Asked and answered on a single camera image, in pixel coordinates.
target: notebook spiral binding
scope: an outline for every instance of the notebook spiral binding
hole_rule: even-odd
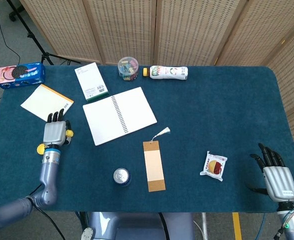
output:
[[[122,115],[122,112],[121,110],[119,109],[119,106],[118,106],[118,103],[116,101],[116,98],[115,96],[111,96],[111,100],[112,100],[112,103],[113,103],[113,106],[115,107],[115,110],[117,112],[117,115],[118,115],[118,118],[120,120],[120,123],[121,123],[121,126],[122,126],[122,129],[124,131],[125,134],[128,133],[128,129],[126,127],[126,123],[124,121],[124,118],[123,118],[123,115]]]

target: gray carpet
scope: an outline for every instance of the gray carpet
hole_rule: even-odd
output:
[[[41,60],[41,52],[38,50],[34,42],[27,38],[27,31],[19,20],[12,22],[8,18],[11,12],[10,6],[5,0],[0,0],[0,23],[7,44],[13,48],[21,57],[21,63],[39,62]],[[41,36],[28,14],[24,11],[22,17],[28,26],[36,35],[43,48],[51,53],[54,51],[49,47],[44,38]],[[62,60],[51,58],[55,64],[62,63]],[[0,32],[0,67],[16,65],[18,57],[7,49],[4,45]],[[78,219],[73,212],[48,212],[58,227],[61,229],[67,240],[80,240],[82,230]],[[263,214],[240,214],[240,225],[242,231],[242,239],[254,240],[261,225]],[[194,214],[194,219],[201,226],[201,217]],[[233,229],[233,218],[231,213],[208,213],[208,237],[210,240],[232,240],[235,239]],[[261,234],[261,240],[272,239],[275,235],[280,222],[276,214],[267,214],[265,225]],[[197,240],[201,240],[201,233],[195,227],[195,236]],[[54,229],[52,224],[42,214],[34,211],[32,215],[17,222],[7,228],[0,230],[0,239],[10,240],[60,240],[61,237]]]

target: table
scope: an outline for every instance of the table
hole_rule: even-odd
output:
[[[294,178],[294,141],[277,80],[267,67],[191,66],[186,81],[139,77],[123,81],[116,66],[99,66],[111,95],[141,87],[157,123],[95,146],[82,106],[76,66],[46,66],[50,88],[74,100],[65,114],[74,137],[61,148],[55,211],[275,212],[256,162],[258,143],[279,152]],[[28,195],[38,184],[45,122],[20,104],[37,86],[4,91],[0,103],[0,205]],[[148,192],[143,141],[158,138],[166,191]],[[207,151],[228,157],[223,182],[200,176]],[[127,168],[129,186],[113,182]]]

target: tripod stand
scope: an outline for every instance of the tripod stand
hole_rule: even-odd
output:
[[[20,13],[18,12],[18,10],[16,9],[16,7],[14,6],[14,4],[12,3],[11,0],[7,0],[7,3],[11,6],[12,10],[15,12],[15,14],[17,15],[17,17],[19,18],[19,20],[21,21],[22,25],[25,27],[25,29],[27,30],[28,34],[27,34],[27,37],[28,38],[31,38],[35,44],[37,45],[37,47],[39,48],[39,50],[41,51],[41,63],[44,62],[44,60],[46,59],[50,65],[54,65],[54,63],[52,62],[52,60],[50,59],[50,57],[55,57],[55,58],[58,58],[58,59],[63,59],[63,60],[66,60],[67,61],[67,65],[70,65],[71,62],[74,62],[74,63],[78,63],[80,64],[79,61],[75,61],[75,60],[71,60],[69,58],[66,58],[66,57],[62,57],[62,56],[57,56],[55,54],[51,54],[47,51],[45,51],[43,49],[43,47],[41,46],[41,44],[39,43],[39,41],[37,40],[37,38],[35,37],[34,33],[31,31],[31,29],[28,27],[28,25],[26,24],[26,22],[24,21],[24,19],[22,18],[22,16],[20,15]]]

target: spiral notebook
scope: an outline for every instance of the spiral notebook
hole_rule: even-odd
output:
[[[157,123],[141,87],[83,106],[96,146]]]

